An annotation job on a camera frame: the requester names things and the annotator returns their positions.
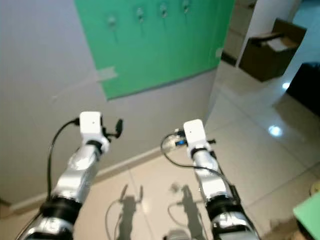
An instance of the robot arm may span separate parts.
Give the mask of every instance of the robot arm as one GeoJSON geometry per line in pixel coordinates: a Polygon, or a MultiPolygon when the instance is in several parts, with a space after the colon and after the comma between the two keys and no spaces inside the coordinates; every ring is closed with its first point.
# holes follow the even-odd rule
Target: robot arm
{"type": "Polygon", "coordinates": [[[41,206],[38,218],[18,239],[73,239],[74,224],[98,172],[100,156],[109,150],[108,137],[118,138],[122,131],[120,121],[116,127],[117,133],[106,133],[100,112],[82,112],[79,122],[82,146],[69,159],[51,198],[41,206]]]}
{"type": "Polygon", "coordinates": [[[223,177],[216,155],[207,141],[201,120],[184,123],[183,130],[187,142],[187,153],[193,165],[212,169],[196,169],[202,197],[211,221],[215,240],[259,240],[254,225],[246,215],[234,185],[223,177]]]}

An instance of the green object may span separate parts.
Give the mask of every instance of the green object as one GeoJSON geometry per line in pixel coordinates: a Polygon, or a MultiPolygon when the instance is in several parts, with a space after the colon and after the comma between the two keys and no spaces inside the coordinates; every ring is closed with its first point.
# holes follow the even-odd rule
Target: green object
{"type": "Polygon", "coordinates": [[[314,239],[320,239],[320,192],[293,209],[295,217],[314,239]]]}
{"type": "Polygon", "coordinates": [[[216,67],[234,0],[75,0],[108,99],[216,67]]]}

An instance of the floor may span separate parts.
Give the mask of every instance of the floor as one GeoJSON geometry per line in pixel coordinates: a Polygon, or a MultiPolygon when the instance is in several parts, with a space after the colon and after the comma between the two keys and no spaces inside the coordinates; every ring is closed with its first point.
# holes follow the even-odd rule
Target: floor
{"type": "MultiPolygon", "coordinates": [[[[294,19],[308,32],[283,77],[261,83],[221,62],[220,92],[205,126],[260,235],[271,229],[271,222],[290,218],[320,179],[320,120],[285,94],[302,62],[320,61],[312,41],[320,37],[320,20],[306,17],[313,11],[320,18],[320,4],[307,11],[311,2],[304,2],[294,19]]],[[[184,148],[171,157],[190,163],[184,148]]],[[[198,240],[211,240],[198,188],[193,170],[177,168],[162,156],[128,169],[92,187],[74,239],[160,240],[169,230],[184,229],[198,240]]],[[[34,213],[1,220],[1,239],[13,239],[34,213]]]]}

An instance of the brown cardboard box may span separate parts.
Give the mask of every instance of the brown cardboard box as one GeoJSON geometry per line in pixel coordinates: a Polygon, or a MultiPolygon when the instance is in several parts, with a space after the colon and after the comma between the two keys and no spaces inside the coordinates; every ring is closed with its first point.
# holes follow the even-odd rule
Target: brown cardboard box
{"type": "Polygon", "coordinates": [[[277,18],[271,33],[249,38],[239,67],[260,81],[283,75],[306,31],[277,18]]]}

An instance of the white wall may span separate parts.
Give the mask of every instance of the white wall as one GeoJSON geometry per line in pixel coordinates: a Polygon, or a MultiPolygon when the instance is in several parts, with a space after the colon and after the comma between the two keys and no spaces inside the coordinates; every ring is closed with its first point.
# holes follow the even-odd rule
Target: white wall
{"type": "MultiPolygon", "coordinates": [[[[11,203],[46,190],[49,143],[81,111],[101,111],[112,130],[124,119],[102,168],[159,146],[165,134],[207,114],[215,70],[107,102],[73,0],[1,0],[0,35],[0,197],[11,203]]],[[[80,140],[76,127],[57,140],[54,180],[80,140]]]]}
{"type": "Polygon", "coordinates": [[[271,32],[276,18],[281,18],[289,22],[292,21],[301,1],[302,0],[257,0],[236,65],[239,65],[250,37],[271,32]]]}

